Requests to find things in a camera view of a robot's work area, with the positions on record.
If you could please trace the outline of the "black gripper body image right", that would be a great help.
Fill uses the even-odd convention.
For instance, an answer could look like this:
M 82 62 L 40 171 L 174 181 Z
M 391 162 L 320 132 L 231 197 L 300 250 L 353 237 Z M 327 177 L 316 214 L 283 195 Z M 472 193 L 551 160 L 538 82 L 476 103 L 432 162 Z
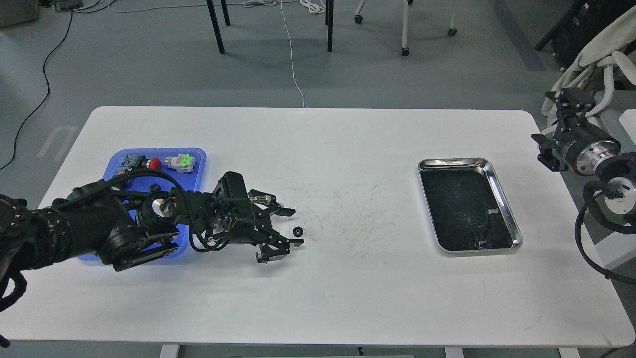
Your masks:
M 622 149 L 618 140 L 590 122 L 566 129 L 556 121 L 552 140 L 552 172 L 571 169 L 580 176 L 596 176 L 601 163 L 618 156 Z

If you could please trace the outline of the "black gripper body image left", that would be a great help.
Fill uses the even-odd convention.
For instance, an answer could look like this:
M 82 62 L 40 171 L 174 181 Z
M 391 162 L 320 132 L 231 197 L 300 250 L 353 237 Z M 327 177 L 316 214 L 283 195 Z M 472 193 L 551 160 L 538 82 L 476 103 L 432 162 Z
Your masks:
M 257 211 L 259 204 L 269 206 L 272 196 L 263 192 L 249 192 L 239 197 L 227 197 L 222 193 L 214 199 L 214 218 L 206 229 L 206 243 L 213 247 L 230 244 L 263 245 L 268 234 L 260 231 L 257 219 L 263 215 Z

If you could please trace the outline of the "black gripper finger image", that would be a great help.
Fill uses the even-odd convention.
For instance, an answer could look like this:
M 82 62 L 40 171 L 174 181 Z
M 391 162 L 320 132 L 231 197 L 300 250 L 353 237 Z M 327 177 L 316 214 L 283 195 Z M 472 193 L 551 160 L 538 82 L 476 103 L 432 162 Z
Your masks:
M 541 133 L 531 135 L 538 145 L 539 154 L 537 159 L 539 163 L 544 165 L 551 172 L 567 172 L 568 165 L 555 154 L 556 143 Z
M 279 261 L 295 247 L 305 243 L 302 238 L 286 238 L 279 233 L 257 233 L 256 261 L 259 264 Z
M 278 203 L 277 197 L 271 193 L 265 193 L 252 189 L 247 193 L 252 211 L 256 218 L 271 217 L 292 217 L 296 210 L 282 206 Z
M 580 88 L 563 88 L 548 91 L 545 98 L 556 107 L 555 132 L 568 132 L 587 123 L 586 114 L 597 105 L 590 95 Z

